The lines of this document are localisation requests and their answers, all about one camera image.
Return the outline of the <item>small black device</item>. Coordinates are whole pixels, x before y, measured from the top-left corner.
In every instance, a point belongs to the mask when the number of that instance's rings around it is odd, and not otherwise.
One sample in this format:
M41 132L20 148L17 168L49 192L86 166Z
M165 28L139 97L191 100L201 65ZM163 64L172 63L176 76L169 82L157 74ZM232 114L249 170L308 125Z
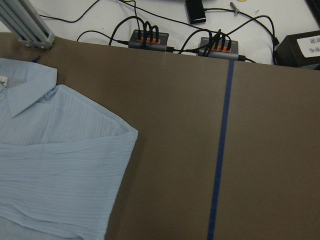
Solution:
M191 25L202 24L207 21L202 0L185 0L185 10Z

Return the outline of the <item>black box with label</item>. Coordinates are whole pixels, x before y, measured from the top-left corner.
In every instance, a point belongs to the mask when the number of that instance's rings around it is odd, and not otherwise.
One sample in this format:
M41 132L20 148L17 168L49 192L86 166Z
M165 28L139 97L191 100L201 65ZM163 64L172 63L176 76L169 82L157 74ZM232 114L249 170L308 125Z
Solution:
M320 32L287 35L275 50L279 66L320 69Z

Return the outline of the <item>left grey usb hub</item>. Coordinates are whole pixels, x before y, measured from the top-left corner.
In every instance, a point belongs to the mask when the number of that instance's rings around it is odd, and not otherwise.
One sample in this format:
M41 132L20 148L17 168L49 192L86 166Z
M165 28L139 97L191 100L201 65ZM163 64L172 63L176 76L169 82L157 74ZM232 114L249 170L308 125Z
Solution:
M132 49L141 49L157 52L165 52L167 50L167 44L169 34L159 32L158 34L153 31L150 35L150 31L139 31L135 29L128 42L128 47Z

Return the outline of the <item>light blue button-up shirt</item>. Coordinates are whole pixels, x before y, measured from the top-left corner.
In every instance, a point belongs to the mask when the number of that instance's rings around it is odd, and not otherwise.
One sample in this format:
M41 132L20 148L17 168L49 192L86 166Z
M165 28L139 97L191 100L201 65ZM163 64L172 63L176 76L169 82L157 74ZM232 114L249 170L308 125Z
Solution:
M1 236L102 240L137 137L55 68L1 59Z

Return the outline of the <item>right grey usb hub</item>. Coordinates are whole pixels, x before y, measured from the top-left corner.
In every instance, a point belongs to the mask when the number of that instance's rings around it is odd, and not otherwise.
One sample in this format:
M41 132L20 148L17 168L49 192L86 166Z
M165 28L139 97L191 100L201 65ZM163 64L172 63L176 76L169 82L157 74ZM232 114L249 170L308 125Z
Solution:
M205 45L209 43L208 37L202 37L200 39L198 56L200 57L209 57L209 58L217 58L217 59L226 59L226 60L238 60L239 58L239 43L235 40L229 41L228 39L224 41L224 45L222 46L223 40L221 39L216 45L215 43L212 45L211 51L207 48L207 52L205 52Z

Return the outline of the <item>grey usb hub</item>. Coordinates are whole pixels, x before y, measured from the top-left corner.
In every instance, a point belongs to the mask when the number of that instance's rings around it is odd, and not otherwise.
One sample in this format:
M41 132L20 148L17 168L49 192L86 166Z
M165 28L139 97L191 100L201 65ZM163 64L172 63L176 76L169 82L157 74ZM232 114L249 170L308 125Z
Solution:
M238 60L239 58L239 43L235 40L229 41L228 39L224 41L224 45L222 46L223 40L221 39L216 45L215 43L212 45L211 51L207 48L207 52L205 52L205 45L209 43L208 37L202 37L200 39L198 56L200 57L209 57L209 58L217 58L217 59L226 59L226 60Z
M139 31L135 29L128 42L128 47L132 49L141 49L157 52L165 52L167 50L167 44L169 34L159 32L158 34L153 31L150 35L150 31Z

